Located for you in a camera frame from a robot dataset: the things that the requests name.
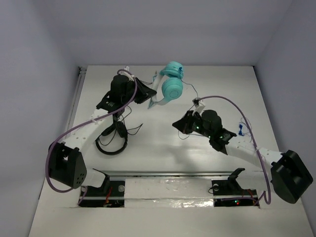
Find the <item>teal cat ear headphones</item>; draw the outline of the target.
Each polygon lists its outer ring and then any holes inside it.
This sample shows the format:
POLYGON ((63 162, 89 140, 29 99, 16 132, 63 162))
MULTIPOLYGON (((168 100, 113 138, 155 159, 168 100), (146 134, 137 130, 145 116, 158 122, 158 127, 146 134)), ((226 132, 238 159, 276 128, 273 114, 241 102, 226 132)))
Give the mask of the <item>teal cat ear headphones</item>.
POLYGON ((182 95, 182 79, 184 77, 182 64, 171 61, 159 73, 153 76, 153 90, 158 90, 158 86, 163 77, 167 77, 167 79, 161 85, 163 98, 161 100, 158 100, 157 95, 152 96, 148 104, 148 109, 151 109, 156 105, 164 106, 170 101, 180 98, 180 96, 182 95))

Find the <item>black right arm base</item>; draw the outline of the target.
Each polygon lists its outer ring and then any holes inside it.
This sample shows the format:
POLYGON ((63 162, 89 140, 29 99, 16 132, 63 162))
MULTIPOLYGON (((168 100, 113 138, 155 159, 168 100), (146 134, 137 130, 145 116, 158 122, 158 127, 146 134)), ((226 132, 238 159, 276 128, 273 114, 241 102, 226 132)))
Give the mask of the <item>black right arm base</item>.
POLYGON ((245 168, 237 168, 227 178, 212 180, 208 192, 213 195, 215 207, 257 206, 258 195, 255 189, 243 189, 237 177, 245 168))

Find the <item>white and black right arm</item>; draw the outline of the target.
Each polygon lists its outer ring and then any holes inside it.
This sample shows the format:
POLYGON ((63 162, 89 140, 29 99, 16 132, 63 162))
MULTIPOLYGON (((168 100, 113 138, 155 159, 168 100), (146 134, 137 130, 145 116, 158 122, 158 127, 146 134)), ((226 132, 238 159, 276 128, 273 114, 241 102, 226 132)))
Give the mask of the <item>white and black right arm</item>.
POLYGON ((201 114, 187 111, 172 126, 183 134, 198 133, 208 138, 214 150, 261 168, 269 186, 287 203, 295 204, 314 181, 296 152, 271 151, 258 147, 254 141, 245 141, 225 129, 221 118, 213 110, 205 110, 201 114))

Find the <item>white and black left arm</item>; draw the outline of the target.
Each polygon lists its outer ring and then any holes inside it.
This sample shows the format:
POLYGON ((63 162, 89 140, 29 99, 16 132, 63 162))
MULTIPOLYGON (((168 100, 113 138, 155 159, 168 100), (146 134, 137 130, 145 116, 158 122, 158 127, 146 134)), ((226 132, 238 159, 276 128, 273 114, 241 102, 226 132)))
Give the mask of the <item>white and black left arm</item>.
POLYGON ((125 107, 132 102, 142 104, 156 93, 138 78, 114 76, 110 90, 96 105, 90 118, 60 135, 50 145, 45 175, 51 189, 62 192, 53 186, 53 180, 66 185, 69 191, 82 186, 87 177, 84 156, 90 146, 123 113, 125 107))

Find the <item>white front cover board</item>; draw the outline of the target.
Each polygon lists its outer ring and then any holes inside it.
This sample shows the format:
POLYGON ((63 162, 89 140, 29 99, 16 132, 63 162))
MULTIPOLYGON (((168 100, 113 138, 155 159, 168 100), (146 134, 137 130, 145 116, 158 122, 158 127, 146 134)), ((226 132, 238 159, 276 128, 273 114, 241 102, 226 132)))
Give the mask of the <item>white front cover board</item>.
POLYGON ((311 237, 301 203, 261 207, 80 208, 44 186, 32 237, 311 237))

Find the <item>aluminium left rail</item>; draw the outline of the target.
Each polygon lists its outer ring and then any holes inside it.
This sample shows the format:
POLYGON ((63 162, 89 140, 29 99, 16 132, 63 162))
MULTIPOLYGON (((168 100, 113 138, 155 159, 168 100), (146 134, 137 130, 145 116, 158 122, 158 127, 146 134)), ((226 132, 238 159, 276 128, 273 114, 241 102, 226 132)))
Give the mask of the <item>aluminium left rail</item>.
POLYGON ((87 71, 87 66, 80 66, 79 67, 78 80, 77 80, 77 84, 75 87, 72 108, 71 108, 71 116, 76 113, 76 109, 77 109, 78 101, 79 101, 79 97, 80 97, 80 92, 82 90, 82 83, 84 81, 86 71, 87 71))

